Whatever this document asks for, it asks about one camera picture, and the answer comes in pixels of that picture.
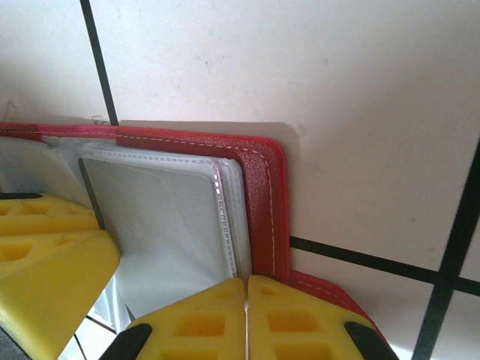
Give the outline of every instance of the white wall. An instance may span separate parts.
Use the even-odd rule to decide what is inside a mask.
[[[78,1],[2,1],[0,105],[107,118]],[[276,137],[294,236],[438,269],[480,134],[480,1],[91,5],[124,124]],[[413,348],[431,286],[292,256]],[[476,280],[479,257],[477,236]]]

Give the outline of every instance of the red edge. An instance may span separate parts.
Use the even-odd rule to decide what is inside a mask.
[[[353,300],[350,295],[341,287],[327,280],[305,274],[300,271],[292,270],[290,277],[291,287],[303,291],[304,293],[315,296],[318,299],[325,300],[331,304],[340,306],[341,308],[350,310],[358,315],[363,316],[375,326],[376,331],[386,341],[375,322],[363,311],[363,309]]]

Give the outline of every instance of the red leather cover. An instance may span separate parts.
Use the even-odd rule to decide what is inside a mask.
[[[272,139],[142,127],[0,123],[0,136],[116,139],[120,146],[232,158],[244,176],[253,273],[269,276],[342,308],[368,315],[339,286],[290,267],[287,166]]]

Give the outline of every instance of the yellow foam block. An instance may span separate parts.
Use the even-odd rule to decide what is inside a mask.
[[[363,316],[267,277],[248,281],[250,360],[363,360],[344,328]]]
[[[245,360],[245,291],[241,279],[136,319],[152,333],[137,360]]]
[[[0,326],[36,359],[57,359],[120,256],[104,231],[0,237]]]
[[[98,230],[93,210],[50,195],[0,200],[0,236]]]

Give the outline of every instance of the textured red leather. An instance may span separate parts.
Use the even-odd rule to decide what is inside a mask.
[[[292,270],[290,275],[290,286],[295,287],[304,293],[315,296],[316,298],[325,300],[347,310],[353,311],[358,315],[362,315],[368,319],[375,327],[380,335],[382,333],[375,325],[375,322],[363,311],[363,309],[348,295],[341,287],[327,280],[314,277],[304,272]]]
[[[19,137],[26,140],[42,141],[36,124],[0,122],[0,137]]]
[[[284,150],[272,139],[118,127],[117,144],[235,159],[243,170],[253,273],[290,283],[287,172]]]

